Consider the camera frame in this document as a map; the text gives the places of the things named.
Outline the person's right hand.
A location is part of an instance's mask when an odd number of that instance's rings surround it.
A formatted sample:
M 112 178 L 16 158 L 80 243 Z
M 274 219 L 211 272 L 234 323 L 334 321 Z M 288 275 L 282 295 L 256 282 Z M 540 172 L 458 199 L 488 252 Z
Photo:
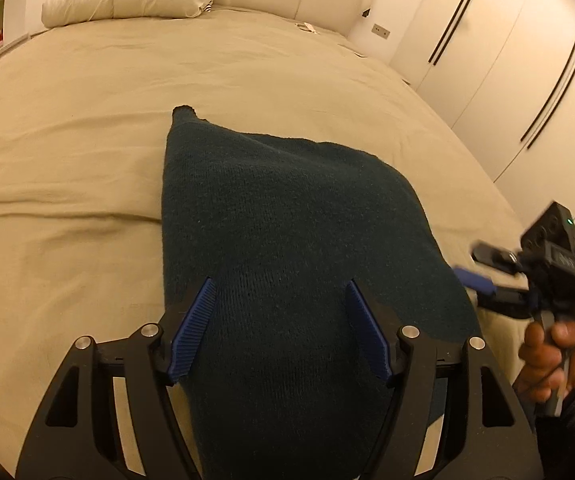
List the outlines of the person's right hand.
M 553 393 L 566 398 L 575 389 L 575 322 L 556 322 L 546 332 L 530 323 L 519 348 L 524 365 L 513 389 L 528 403 L 545 403 Z

